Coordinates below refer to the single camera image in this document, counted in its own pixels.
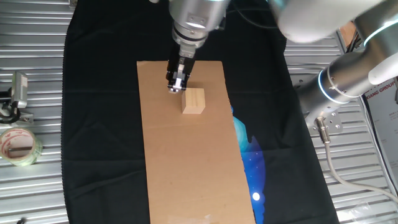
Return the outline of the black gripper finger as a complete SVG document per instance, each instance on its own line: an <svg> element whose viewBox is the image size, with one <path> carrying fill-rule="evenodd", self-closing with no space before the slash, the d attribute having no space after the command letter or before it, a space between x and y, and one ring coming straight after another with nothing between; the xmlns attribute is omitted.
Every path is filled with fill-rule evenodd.
<svg viewBox="0 0 398 224"><path fill-rule="evenodd" d="M189 76L184 72L177 73L177 90L178 91L185 91L187 88L187 80Z"/></svg>
<svg viewBox="0 0 398 224"><path fill-rule="evenodd" d="M175 87L175 82L177 80L177 72L167 72L166 79L168 81L167 88L170 93L178 93L179 89Z"/></svg>

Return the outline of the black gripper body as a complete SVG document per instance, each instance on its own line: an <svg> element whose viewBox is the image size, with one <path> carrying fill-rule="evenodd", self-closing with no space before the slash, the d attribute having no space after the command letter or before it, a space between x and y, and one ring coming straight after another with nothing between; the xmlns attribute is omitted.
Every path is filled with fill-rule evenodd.
<svg viewBox="0 0 398 224"><path fill-rule="evenodd" d="M189 58L188 56L180 55L180 46L178 44L173 44L170 57L167 65L167 72L173 73L178 70L180 65L183 65L183 73L191 74L193 66L195 63L195 58Z"/></svg>

